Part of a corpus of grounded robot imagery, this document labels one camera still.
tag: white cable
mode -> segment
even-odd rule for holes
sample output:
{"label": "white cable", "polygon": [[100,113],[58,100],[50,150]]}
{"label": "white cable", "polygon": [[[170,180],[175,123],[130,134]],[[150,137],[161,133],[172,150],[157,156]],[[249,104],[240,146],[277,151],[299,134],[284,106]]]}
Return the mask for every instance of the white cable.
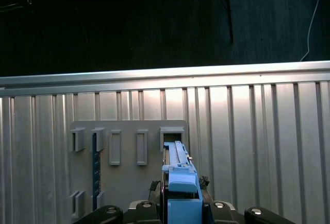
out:
{"label": "white cable", "polygon": [[308,34],[307,34],[307,52],[306,52],[306,54],[301,58],[300,62],[303,61],[303,60],[306,58],[306,56],[309,54],[309,35],[310,35],[310,29],[311,29],[311,26],[312,26],[312,24],[313,24],[313,20],[314,20],[314,16],[315,16],[316,10],[318,9],[319,1],[320,1],[320,0],[318,0],[318,1],[316,2],[316,6],[315,6],[315,9],[314,9],[314,13],[313,13],[313,16],[311,17],[311,21],[310,21],[310,25],[309,25],[309,29],[308,29]]}

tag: aluminum panel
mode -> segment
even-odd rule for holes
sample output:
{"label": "aluminum panel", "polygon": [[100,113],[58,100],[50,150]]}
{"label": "aluminum panel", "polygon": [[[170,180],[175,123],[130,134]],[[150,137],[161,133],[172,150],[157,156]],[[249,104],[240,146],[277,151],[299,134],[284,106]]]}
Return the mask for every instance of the aluminum panel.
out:
{"label": "aluminum panel", "polygon": [[[210,182],[213,182],[213,153],[210,139],[210,100],[209,89],[197,88],[197,122],[198,122],[198,140],[200,151],[200,171],[201,176],[208,176]],[[213,196],[214,185],[210,185],[208,190]]]}
{"label": "aluminum panel", "polygon": [[[299,105],[301,124],[301,150],[304,184],[304,222],[324,223],[324,199],[322,187],[322,167],[319,141],[319,122],[317,113],[316,85],[300,83]],[[318,208],[317,214],[307,211]]]}
{"label": "aluminum panel", "polygon": [[120,120],[130,120],[131,119],[131,104],[130,104],[130,94],[127,91],[120,93]]}
{"label": "aluminum panel", "polygon": [[161,120],[160,90],[143,91],[143,120]]}
{"label": "aluminum panel", "polygon": [[[262,118],[263,118],[263,132],[264,132],[264,142],[266,146],[267,153],[267,163],[262,165],[258,161],[258,166],[261,167],[259,170],[259,188],[260,188],[260,204],[267,206],[275,213],[279,213],[279,187],[281,182],[279,182],[279,159],[278,159],[278,150],[276,147],[276,141],[278,141],[278,119],[277,119],[277,105],[276,105],[276,86],[265,84],[261,88],[261,100],[262,100]],[[258,137],[258,144],[262,143],[260,140],[261,137]],[[266,193],[265,188],[261,184],[269,183],[268,193]]]}
{"label": "aluminum panel", "polygon": [[101,120],[117,120],[117,93],[100,93]]}
{"label": "aluminum panel", "polygon": [[140,119],[140,102],[139,102],[139,92],[131,91],[131,111],[132,111],[132,120]]}
{"label": "aluminum panel", "polygon": [[256,204],[254,130],[249,86],[233,87],[232,98],[237,208],[243,210]]}
{"label": "aluminum panel", "polygon": [[38,223],[36,210],[37,175],[35,153],[35,100],[32,97],[16,97],[12,115],[12,194],[13,222]]}
{"label": "aluminum panel", "polygon": [[70,168],[69,141],[67,137],[68,109],[65,95],[55,96],[54,116],[54,159],[55,159],[55,200],[57,223],[66,223],[69,219]]}
{"label": "aluminum panel", "polygon": [[2,160],[2,221],[13,224],[13,182],[12,182],[12,103],[11,98],[1,98],[1,160]]}
{"label": "aluminum panel", "polygon": [[188,88],[188,120],[189,120],[189,152],[193,158],[197,171],[201,171],[200,145],[198,136],[197,109],[196,109],[196,89]]}
{"label": "aluminum panel", "polygon": [[184,103],[182,89],[166,89],[166,119],[184,119]]}
{"label": "aluminum panel", "polygon": [[293,84],[279,84],[276,86],[276,92],[282,191],[279,213],[296,223],[302,223],[301,184],[303,179],[300,174],[298,158]]}
{"label": "aluminum panel", "polygon": [[78,94],[76,96],[78,120],[95,120],[95,94]]}
{"label": "aluminum panel", "polygon": [[88,146],[70,170],[74,120],[184,119],[215,199],[330,223],[329,69],[304,62],[0,78],[0,220],[70,223],[75,191],[86,191],[90,211]]}
{"label": "aluminum panel", "polygon": [[234,203],[235,185],[227,87],[210,88],[214,198]]}
{"label": "aluminum panel", "polygon": [[326,223],[330,223],[330,90],[329,83],[320,83],[319,131],[322,162],[322,183]]}
{"label": "aluminum panel", "polygon": [[36,133],[33,156],[36,167],[35,201],[36,206],[41,208],[37,212],[38,222],[56,223],[53,96],[37,96],[35,101]]}

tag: corrugated metal wall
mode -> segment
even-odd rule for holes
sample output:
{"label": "corrugated metal wall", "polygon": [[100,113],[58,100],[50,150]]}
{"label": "corrugated metal wall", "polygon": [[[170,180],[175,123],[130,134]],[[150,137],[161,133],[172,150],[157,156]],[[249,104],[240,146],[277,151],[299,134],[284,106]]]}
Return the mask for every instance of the corrugated metal wall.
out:
{"label": "corrugated metal wall", "polygon": [[0,220],[69,222],[72,121],[184,119],[216,200],[330,223],[329,101],[328,82],[0,98]]}

